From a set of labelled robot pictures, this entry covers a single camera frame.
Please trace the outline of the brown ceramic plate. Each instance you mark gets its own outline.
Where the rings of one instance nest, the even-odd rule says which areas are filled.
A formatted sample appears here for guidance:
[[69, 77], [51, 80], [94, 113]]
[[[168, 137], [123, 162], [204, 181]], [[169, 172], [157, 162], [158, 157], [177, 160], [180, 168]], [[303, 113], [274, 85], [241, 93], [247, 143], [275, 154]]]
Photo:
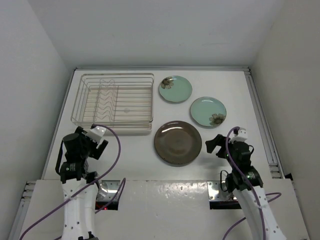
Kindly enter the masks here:
[[173, 166], [190, 164], [202, 150], [202, 138], [198, 130], [180, 120], [163, 124], [156, 131], [153, 144], [157, 155]]

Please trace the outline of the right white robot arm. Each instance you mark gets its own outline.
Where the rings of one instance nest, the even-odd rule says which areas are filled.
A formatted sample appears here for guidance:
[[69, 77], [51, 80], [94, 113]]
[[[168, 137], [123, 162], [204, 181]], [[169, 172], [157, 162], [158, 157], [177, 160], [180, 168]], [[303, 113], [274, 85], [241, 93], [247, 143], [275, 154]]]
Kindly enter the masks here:
[[236, 198], [254, 240], [286, 240], [269, 205], [262, 178], [252, 165], [255, 149], [246, 140], [244, 134], [235, 130], [233, 138], [218, 134], [205, 142], [209, 154], [220, 147], [215, 155], [231, 166], [220, 189]]

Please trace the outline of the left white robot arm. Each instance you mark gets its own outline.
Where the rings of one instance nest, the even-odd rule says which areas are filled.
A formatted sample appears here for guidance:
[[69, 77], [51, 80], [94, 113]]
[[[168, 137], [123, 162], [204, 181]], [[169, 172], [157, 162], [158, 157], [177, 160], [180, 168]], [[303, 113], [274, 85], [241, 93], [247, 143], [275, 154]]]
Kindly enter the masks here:
[[106, 128], [77, 127], [62, 138], [55, 171], [60, 177], [64, 210], [63, 240], [96, 240], [95, 205], [100, 189], [98, 173], [88, 171], [88, 158], [98, 160], [108, 145], [102, 140]]

